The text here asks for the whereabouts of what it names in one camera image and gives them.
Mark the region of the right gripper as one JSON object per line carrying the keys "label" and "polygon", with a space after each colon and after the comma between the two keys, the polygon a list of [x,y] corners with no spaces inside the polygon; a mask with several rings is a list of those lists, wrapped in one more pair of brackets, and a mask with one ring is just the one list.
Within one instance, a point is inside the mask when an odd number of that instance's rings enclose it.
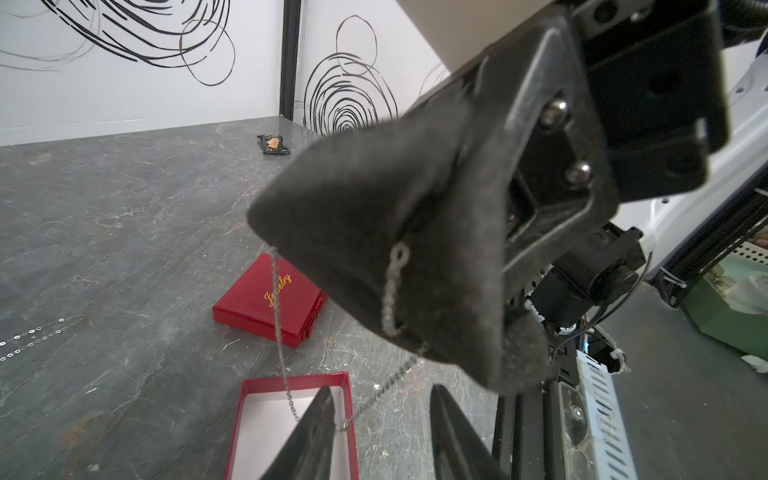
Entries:
{"label": "right gripper", "polygon": [[535,14],[419,102],[467,112],[422,234],[462,293],[511,298],[605,224],[618,192],[695,191],[728,140],[715,2],[567,5],[574,22]]}

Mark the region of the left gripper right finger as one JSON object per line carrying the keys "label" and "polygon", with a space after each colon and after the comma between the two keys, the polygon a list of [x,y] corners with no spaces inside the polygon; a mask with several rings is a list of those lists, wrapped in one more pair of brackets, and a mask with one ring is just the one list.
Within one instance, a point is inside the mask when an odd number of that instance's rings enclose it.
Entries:
{"label": "left gripper right finger", "polygon": [[436,479],[509,478],[448,389],[440,384],[434,385],[430,394],[430,425]]}

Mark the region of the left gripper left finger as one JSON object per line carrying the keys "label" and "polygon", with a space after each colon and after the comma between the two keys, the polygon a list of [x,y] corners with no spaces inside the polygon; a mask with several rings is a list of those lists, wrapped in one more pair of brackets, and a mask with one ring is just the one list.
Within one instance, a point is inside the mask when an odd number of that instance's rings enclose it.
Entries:
{"label": "left gripper left finger", "polygon": [[263,480],[328,480],[335,437],[335,404],[328,386],[320,388]]}

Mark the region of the jewelry box lid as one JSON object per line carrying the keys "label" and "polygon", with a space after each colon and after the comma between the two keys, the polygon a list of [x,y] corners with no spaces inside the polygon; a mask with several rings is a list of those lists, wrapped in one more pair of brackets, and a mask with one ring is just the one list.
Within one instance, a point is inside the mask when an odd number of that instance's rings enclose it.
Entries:
{"label": "jewelry box lid", "polygon": [[284,259],[273,279],[273,258],[261,254],[212,307],[213,319],[298,348],[311,337],[328,300],[312,281]]}

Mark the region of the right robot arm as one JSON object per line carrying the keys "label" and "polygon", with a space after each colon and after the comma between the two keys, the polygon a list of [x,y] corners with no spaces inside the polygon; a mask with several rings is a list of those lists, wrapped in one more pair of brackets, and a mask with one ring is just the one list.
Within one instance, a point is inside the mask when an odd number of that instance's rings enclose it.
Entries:
{"label": "right robot arm", "polygon": [[476,55],[427,39],[451,69],[425,107],[470,107],[459,187],[489,194],[510,299],[623,203],[687,195],[731,136],[722,49],[767,25],[763,1],[548,1]]}

